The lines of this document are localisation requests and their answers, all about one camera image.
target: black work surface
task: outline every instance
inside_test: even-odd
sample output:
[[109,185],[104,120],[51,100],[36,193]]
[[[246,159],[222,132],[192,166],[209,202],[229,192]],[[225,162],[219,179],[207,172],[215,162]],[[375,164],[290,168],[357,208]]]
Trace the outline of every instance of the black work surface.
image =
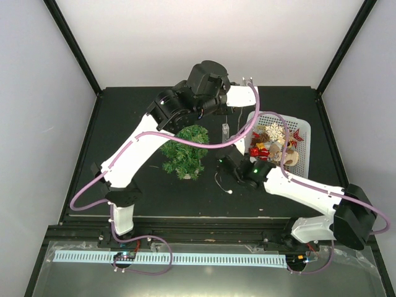
[[[119,148],[136,128],[148,105],[163,87],[117,87],[103,92],[94,121],[92,135],[74,195],[93,179],[93,162],[101,164]],[[275,111],[307,121],[311,125],[311,157],[309,178],[325,184],[339,185],[324,128],[315,102],[315,91],[310,87],[259,87],[260,110]],[[241,126],[253,108],[245,108]],[[238,113],[228,116],[230,134],[236,132]],[[197,123],[209,130],[210,142],[220,143],[224,116],[210,115]],[[232,189],[232,195],[223,192],[215,183],[215,150],[202,159],[204,172],[197,181],[179,180],[162,168],[166,160],[155,152],[137,172],[134,179],[144,193],[135,205],[135,216],[150,217],[312,217],[316,211],[280,196],[262,191],[251,192],[239,186],[231,176],[222,175],[222,186]],[[103,196],[94,185],[77,201],[76,206],[87,205]],[[108,205],[103,204],[83,212],[66,211],[69,215],[108,216]]]

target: christmas ornament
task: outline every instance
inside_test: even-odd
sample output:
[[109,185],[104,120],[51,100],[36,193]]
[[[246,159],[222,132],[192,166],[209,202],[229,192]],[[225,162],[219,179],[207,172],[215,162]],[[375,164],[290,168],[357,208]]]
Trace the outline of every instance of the christmas ornament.
[[283,139],[285,137],[283,127],[277,123],[272,123],[271,125],[266,126],[265,131],[271,141],[277,141],[278,139]]

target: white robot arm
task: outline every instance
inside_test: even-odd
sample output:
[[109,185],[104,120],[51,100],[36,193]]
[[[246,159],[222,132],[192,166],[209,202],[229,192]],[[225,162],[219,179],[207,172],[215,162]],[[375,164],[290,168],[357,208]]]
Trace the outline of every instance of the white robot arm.
[[136,139],[139,134],[157,132],[174,136],[208,114],[228,114],[234,107],[255,103],[252,88],[231,85],[226,69],[213,61],[195,65],[187,80],[158,94],[136,130],[99,168],[102,173],[106,171],[103,177],[108,187],[106,198],[114,204],[116,233],[123,235],[133,229],[134,201],[138,198],[134,175],[169,140],[153,135]]

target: artificial pine tree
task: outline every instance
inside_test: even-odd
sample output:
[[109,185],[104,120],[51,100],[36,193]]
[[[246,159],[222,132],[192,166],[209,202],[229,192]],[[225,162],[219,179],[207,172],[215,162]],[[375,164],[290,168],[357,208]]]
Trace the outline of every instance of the artificial pine tree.
[[[176,137],[199,144],[209,143],[208,130],[199,125],[185,127]],[[170,159],[162,165],[163,169],[168,173],[177,172],[179,179],[184,179],[188,174],[195,180],[204,170],[200,159],[208,153],[206,148],[192,147],[170,140],[162,145],[160,150]]]

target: plastic basket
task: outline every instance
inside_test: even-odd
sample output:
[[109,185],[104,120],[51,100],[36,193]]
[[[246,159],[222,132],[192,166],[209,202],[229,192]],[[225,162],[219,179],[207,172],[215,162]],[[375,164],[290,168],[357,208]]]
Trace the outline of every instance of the plastic basket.
[[[250,113],[247,117],[247,120],[253,118],[253,114],[254,112]],[[302,178],[308,178],[309,151],[311,148],[311,125],[309,125],[308,122],[304,121],[303,119],[294,118],[292,116],[281,116],[285,119],[289,130],[295,131],[299,129],[299,135],[304,139],[304,141],[297,142],[297,148],[295,150],[299,154],[299,160],[295,166],[289,167],[289,171],[290,173],[298,175]],[[256,120],[256,123],[254,124],[254,128],[258,125],[268,126],[273,122],[282,125],[282,122],[276,116],[272,114],[265,114],[263,116],[259,116],[259,118]],[[252,132],[250,132],[245,138],[246,153],[248,153],[251,140]]]

